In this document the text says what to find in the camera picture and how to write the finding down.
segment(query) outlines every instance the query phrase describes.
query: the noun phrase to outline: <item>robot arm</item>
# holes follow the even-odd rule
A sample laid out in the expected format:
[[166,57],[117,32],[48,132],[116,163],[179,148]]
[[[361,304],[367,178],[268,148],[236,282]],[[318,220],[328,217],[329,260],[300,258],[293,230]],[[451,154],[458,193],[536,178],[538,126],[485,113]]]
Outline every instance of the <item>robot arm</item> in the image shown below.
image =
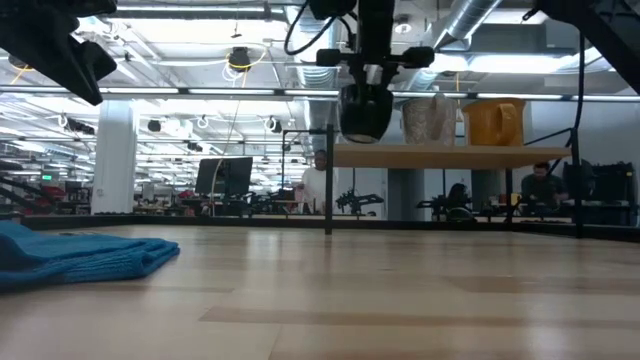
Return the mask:
[[2,0],[0,47],[93,105],[102,102],[98,80],[117,68],[98,44],[79,43],[70,33],[78,16],[116,10],[116,0]]
[[625,0],[537,0],[535,10],[578,28],[640,93],[640,15]]

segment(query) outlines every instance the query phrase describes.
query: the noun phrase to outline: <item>white shirt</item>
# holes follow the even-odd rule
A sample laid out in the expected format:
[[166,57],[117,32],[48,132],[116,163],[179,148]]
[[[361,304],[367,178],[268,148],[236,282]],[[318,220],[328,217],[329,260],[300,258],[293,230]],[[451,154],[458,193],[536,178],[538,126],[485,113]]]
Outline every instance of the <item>white shirt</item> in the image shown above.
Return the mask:
[[[327,172],[320,171],[316,168],[309,168],[302,175],[302,183],[304,184],[304,201],[312,210],[322,210],[322,203],[325,202],[327,189]],[[337,199],[337,178],[333,173],[333,203]]]

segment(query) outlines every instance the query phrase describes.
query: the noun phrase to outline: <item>wooden floor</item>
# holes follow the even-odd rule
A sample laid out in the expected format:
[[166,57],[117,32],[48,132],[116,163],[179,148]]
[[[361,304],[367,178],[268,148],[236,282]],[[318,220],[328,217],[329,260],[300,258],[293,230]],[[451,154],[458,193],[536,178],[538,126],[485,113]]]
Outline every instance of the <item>wooden floor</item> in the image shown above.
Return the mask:
[[91,229],[137,281],[0,296],[0,360],[640,359],[640,246],[527,234]]

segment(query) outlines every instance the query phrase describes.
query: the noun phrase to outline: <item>computer monitor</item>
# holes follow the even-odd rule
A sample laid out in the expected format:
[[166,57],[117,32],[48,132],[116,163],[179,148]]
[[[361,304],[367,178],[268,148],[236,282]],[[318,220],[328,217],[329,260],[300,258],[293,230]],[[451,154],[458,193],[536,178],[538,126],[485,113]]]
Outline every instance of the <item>computer monitor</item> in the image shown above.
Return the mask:
[[[198,180],[196,181],[196,193],[211,193],[213,174],[216,171],[219,161],[220,159],[204,159],[200,161]],[[251,183],[252,167],[252,157],[224,159],[218,169],[214,192],[216,194],[226,193],[228,195],[244,195],[248,193],[249,184]]]

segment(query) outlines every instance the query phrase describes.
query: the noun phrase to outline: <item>black pole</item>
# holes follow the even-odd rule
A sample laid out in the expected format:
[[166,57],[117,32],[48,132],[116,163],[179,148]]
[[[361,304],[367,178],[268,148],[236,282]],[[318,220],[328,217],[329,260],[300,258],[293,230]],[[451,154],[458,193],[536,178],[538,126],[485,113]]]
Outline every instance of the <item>black pole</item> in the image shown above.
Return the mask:
[[575,189],[574,217],[576,223],[576,238],[582,238],[584,219],[582,217],[582,165],[580,162],[580,143],[578,142],[578,129],[571,129],[571,164],[573,165],[573,188]]
[[442,169],[442,196],[447,197],[447,170]]
[[333,124],[327,124],[327,184],[325,191],[324,233],[325,235],[331,235],[333,232],[331,227],[333,217]]
[[552,134],[549,134],[549,135],[543,136],[543,137],[541,137],[541,138],[537,138],[537,139],[535,139],[535,140],[527,141],[526,143],[524,143],[524,145],[525,145],[525,146],[527,146],[527,145],[535,144],[535,143],[537,143],[537,142],[540,142],[540,141],[543,141],[543,140],[547,140],[547,139],[552,138],[552,137],[554,137],[554,136],[562,135],[562,134],[564,134],[564,133],[566,133],[566,132],[570,132],[570,131],[571,131],[571,129],[572,129],[572,128],[566,128],[566,129],[564,129],[564,130],[556,131],[556,132],[554,132],[554,133],[552,133]]
[[513,209],[511,205],[511,193],[513,193],[513,171],[511,169],[505,170],[505,180],[507,181],[507,224],[511,226],[513,223]]
[[287,130],[284,130],[282,132],[282,175],[280,177],[280,189],[284,190],[284,156],[285,156],[285,151],[284,151],[284,147],[285,147],[285,137],[287,136]]

